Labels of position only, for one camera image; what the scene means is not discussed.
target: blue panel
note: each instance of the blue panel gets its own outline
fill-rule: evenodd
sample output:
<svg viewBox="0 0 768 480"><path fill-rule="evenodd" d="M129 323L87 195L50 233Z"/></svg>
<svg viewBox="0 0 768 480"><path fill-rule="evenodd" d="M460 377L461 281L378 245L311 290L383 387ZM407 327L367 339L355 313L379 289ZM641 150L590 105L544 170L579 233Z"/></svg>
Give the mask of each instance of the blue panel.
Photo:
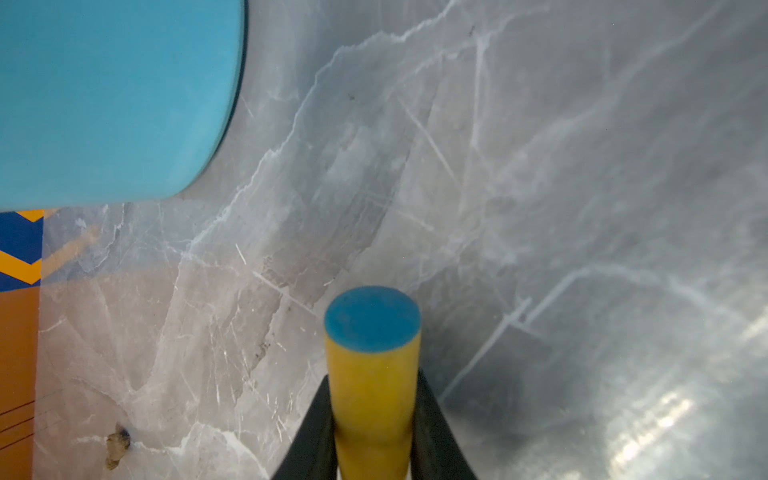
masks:
<svg viewBox="0 0 768 480"><path fill-rule="evenodd" d="M34 223L19 214L0 214L0 252L34 263L42 257L43 219Z"/></svg>
<svg viewBox="0 0 768 480"><path fill-rule="evenodd" d="M232 110L243 0L0 2L0 211L168 197Z"/></svg>
<svg viewBox="0 0 768 480"><path fill-rule="evenodd" d="M419 333L421 322L415 302L385 286L363 286L342 293L326 311L330 339L361 353L404 346Z"/></svg>
<svg viewBox="0 0 768 480"><path fill-rule="evenodd" d="M29 288L30 286L39 286L40 280L30 285L29 283L22 282L21 280L16 280L12 276L5 275L4 273L0 273L0 293L2 292L10 292L11 290L19 290L22 288Z"/></svg>

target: scratch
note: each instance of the scratch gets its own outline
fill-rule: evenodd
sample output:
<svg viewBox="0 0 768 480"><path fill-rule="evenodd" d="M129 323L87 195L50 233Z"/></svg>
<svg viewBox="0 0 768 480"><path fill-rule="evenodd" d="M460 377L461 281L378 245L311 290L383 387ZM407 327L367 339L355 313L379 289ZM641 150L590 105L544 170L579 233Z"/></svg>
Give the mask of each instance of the scratch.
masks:
<svg viewBox="0 0 768 480"><path fill-rule="evenodd" d="M317 375L315 374L315 370L312 368L312 364L310 363L309 360L306 361L306 369L310 373L310 376L312 376L312 379L319 383L320 379L317 378Z"/></svg>
<svg viewBox="0 0 768 480"><path fill-rule="evenodd" d="M253 274L253 276L255 276L257 279L259 279L262 282L264 282L267 286L271 287L273 290L277 291L279 294L286 296L289 300L292 300L296 305L298 305L301 308L305 309L312 316L317 318L317 314L315 314L312 310L310 310L310 308L308 306L304 305L299 300L296 300L295 298L293 298L291 295L288 294L288 292L284 291L284 289L278 287L274 283L272 283L269 280L267 280L264 277L264 275L262 275L261 273L257 273L256 271L252 271L251 274Z"/></svg>
<svg viewBox="0 0 768 480"><path fill-rule="evenodd" d="M235 243L235 248L237 248L237 252L240 254L240 259L243 261L243 265L247 265L248 262L245 261L245 257L243 257L243 252L240 251L240 247L237 246L237 243Z"/></svg>
<svg viewBox="0 0 768 480"><path fill-rule="evenodd" d="M525 309L527 309L528 305L530 304L531 304L531 299L527 298L523 300L523 302L520 304L520 306L518 306L518 308L515 309L514 312L508 315L504 315L504 318L502 319L502 321L498 323L493 333L491 333L491 335L482 344L482 346L480 347L480 350L477 351L475 356L473 356L472 359L469 360L469 362L464 366L463 369L459 370L459 372L456 374L453 380L451 380L448 386L445 387L445 390L443 390L443 392L440 394L440 397L439 397L440 402L444 402L445 399L447 399L448 396L451 395L451 392L453 392L453 389L455 389L456 386L464 379L464 377L466 377L467 374L471 372L473 368L475 368L475 365L477 365L477 362L479 362L480 359L482 359L482 357L485 356L486 353L488 353L488 351L496 343L499 337L502 336L502 333L507 329L507 327L512 323L518 323L520 316L523 314Z"/></svg>
<svg viewBox="0 0 768 480"><path fill-rule="evenodd" d="M582 278L583 276L587 276L589 273L589 269L582 268L574 272L570 272L568 275L564 276L562 280L560 280L558 284L555 285L549 293L547 293L547 296L545 296L544 299L539 302L536 308L531 311L531 313L528 315L526 323L531 325L534 320L536 320L536 317L541 315L541 312L549 308L549 306L554 303L555 300L557 300L558 297L562 295L563 292L567 290L573 282Z"/></svg>
<svg viewBox="0 0 768 480"><path fill-rule="evenodd" d="M58 464L58 460L56 460L56 458L53 456L53 454L51 453L51 451L50 451L50 450L48 450L47 448L45 448L45 447L44 447L44 446L43 446L43 445L42 445L40 442L38 442L38 441L37 441L37 439L35 439L35 437L32 437L32 438L34 439L34 442L35 442L35 446L36 446L38 449L40 449L40 451L41 451L41 452L45 453L45 455L46 455L47 457L49 457L49 458L52 458L52 459L53 459L53 461L54 461L54 462L56 462L56 463Z"/></svg>
<svg viewBox="0 0 768 480"><path fill-rule="evenodd" d="M245 105L245 109L248 111L248 115L249 115L251 118L254 118L254 116L253 116L253 112L250 110L250 107L248 106L248 102L245 100L245 97L240 97L240 98L242 98L242 99L243 99L243 105Z"/></svg>
<svg viewBox="0 0 768 480"><path fill-rule="evenodd" d="M423 228L424 230L426 230L426 231L428 231L430 233L434 233L435 232L435 228L432 225L430 225L429 223L426 223L424 220L420 220L419 218L414 217L413 215L409 214L408 212L400 210L398 207L395 207L392 204L390 204L390 205L383 204L383 203L379 202L378 200L376 200L375 198L372 198L372 197L367 197L366 200L368 200L370 203L376 205L377 207L381 207L383 210L386 210L386 211L398 214L400 217L403 217L406 220L411 220L413 223L415 223L416 225L419 225L421 228Z"/></svg>
<svg viewBox="0 0 768 480"><path fill-rule="evenodd" d="M200 399L197 397L197 395L195 395L194 391L192 390L192 387L190 387L190 384L187 381L187 377L184 376L183 373L181 374L181 379L184 381L184 385L187 386L187 390L189 390L190 393L192 394L192 397L194 398L194 401L196 402L196 404L200 405Z"/></svg>
<svg viewBox="0 0 768 480"><path fill-rule="evenodd" d="M277 423L278 423L278 424L279 424L281 427L283 427L283 430L285 430L285 432L286 432L286 435L288 436L288 440L290 440L290 441L292 442L292 441L293 441L293 437L291 437L291 435L288 433L288 429L286 428L286 424L285 424L285 423L283 422L283 420L280 418L280 415L278 415L278 416L277 416Z"/></svg>
<svg viewBox="0 0 768 480"><path fill-rule="evenodd" d="M45 330L40 330L40 333L48 333L48 332L50 332L51 330L53 330L53 329L54 329L54 328L56 328L57 326L59 326L59 325L61 325L62 323L64 323L64 321L66 321L66 319L67 319L67 317L62 315L62 316L61 316L61 318L59 318L59 319L58 319L58 321L57 321L56 323L54 323L52 326L49 326L49 327L48 327L47 329L45 329Z"/></svg>
<svg viewBox="0 0 768 480"><path fill-rule="evenodd" d="M490 35L486 38L480 38L475 48L475 93L472 100L472 132L469 135L469 150L467 151L467 157L464 161L465 169L464 176L462 177L462 187L458 194L458 212L459 214L464 211L464 196L466 192L466 183L470 178L470 172L472 172L474 161L473 152L478 155L478 158L482 158L480 151L480 145L478 144L478 130L479 130L479 110L480 110L480 90L482 83L483 61L485 60L485 51L490 44Z"/></svg>
<svg viewBox="0 0 768 480"><path fill-rule="evenodd" d="M406 114L411 119L411 121L414 123L414 125L419 129L419 131L424 134L429 144L432 146L432 149L437 154L437 158L440 160L440 163L445 168L445 171L448 172L448 175L451 177L451 180L453 180L453 183L456 184L456 187L460 187L461 184L456 179L456 175L453 173L453 169L451 169L451 166L448 165L448 161L445 159L445 155L442 154L440 151L440 148L437 146L437 143L435 142L435 139L432 138L432 135L429 134L427 129L424 127L422 122L419 121L418 118L414 116L414 114L411 113L411 111L406 107L406 104L402 103L402 100L398 98L397 100L400 103L400 106L402 106L402 109L406 111Z"/></svg>

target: gray marble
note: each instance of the gray marble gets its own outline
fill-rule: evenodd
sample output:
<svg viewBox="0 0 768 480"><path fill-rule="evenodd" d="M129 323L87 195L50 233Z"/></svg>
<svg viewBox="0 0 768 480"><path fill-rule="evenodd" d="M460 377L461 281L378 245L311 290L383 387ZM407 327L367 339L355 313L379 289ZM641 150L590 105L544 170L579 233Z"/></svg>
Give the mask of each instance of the gray marble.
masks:
<svg viewBox="0 0 768 480"><path fill-rule="evenodd" d="M57 212L35 477L267 478L338 293L422 308L482 479L768 475L768 4L250 2L169 200ZM104 437L134 444L103 469Z"/></svg>

